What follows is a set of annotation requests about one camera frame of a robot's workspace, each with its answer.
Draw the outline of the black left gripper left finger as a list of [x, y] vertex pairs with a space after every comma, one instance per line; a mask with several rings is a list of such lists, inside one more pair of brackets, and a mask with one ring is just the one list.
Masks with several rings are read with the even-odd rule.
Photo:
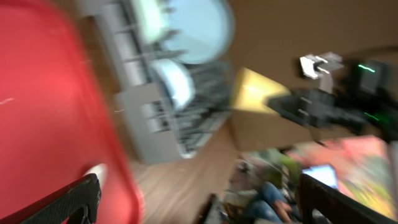
[[100, 182], [91, 173], [2, 218], [1, 223], [96, 223], [100, 200]]

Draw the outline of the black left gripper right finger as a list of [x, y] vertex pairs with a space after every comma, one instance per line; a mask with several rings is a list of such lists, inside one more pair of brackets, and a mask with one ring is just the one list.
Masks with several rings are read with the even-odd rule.
[[300, 175], [297, 193], [304, 223], [314, 224], [312, 213], [318, 210], [333, 224], [397, 224], [307, 174]]

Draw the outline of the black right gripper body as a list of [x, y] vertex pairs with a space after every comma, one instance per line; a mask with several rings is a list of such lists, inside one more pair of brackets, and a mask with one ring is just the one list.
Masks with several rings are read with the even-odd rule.
[[358, 112], [337, 107], [335, 97], [319, 89], [300, 90], [269, 98], [267, 106], [301, 126], [328, 128], [333, 124], [357, 127]]

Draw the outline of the yellow cup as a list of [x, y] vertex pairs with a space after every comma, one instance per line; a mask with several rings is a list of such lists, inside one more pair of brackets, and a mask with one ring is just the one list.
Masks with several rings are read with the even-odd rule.
[[268, 107], [270, 98], [290, 95], [286, 86], [248, 68], [242, 68], [236, 75], [231, 107], [234, 110], [277, 115]]

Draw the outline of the light blue plate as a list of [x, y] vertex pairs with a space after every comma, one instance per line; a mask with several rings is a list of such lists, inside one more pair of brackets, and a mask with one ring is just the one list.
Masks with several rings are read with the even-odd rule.
[[160, 43], [164, 50], [183, 53], [176, 59], [203, 64], [219, 59], [234, 37], [234, 16], [225, 0], [171, 0], [169, 27], [177, 33]]

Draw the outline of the light blue bowl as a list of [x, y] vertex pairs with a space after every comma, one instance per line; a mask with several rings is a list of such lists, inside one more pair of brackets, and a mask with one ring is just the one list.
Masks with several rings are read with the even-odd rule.
[[189, 70], [181, 63], [166, 58], [154, 60], [152, 68], [164, 82], [174, 110], [184, 110], [193, 101], [196, 93]]

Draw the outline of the mint green bowl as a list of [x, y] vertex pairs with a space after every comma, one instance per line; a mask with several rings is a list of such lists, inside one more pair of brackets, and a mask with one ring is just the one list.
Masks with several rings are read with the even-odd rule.
[[165, 1], [130, 0], [142, 38], [146, 44], [153, 44], [163, 38], [169, 30]]

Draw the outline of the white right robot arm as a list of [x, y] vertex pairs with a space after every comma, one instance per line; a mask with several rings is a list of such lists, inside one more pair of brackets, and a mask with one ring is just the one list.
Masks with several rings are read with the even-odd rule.
[[[333, 52], [308, 54], [297, 62], [299, 72], [319, 87], [281, 93], [264, 104], [281, 117], [303, 127], [337, 124], [360, 135], [367, 125], [379, 130], [391, 158], [392, 191], [397, 195], [397, 68], [375, 56], [393, 53], [397, 46], [367, 49], [357, 57]], [[304, 223], [393, 223], [308, 174], [298, 182], [299, 208]]]

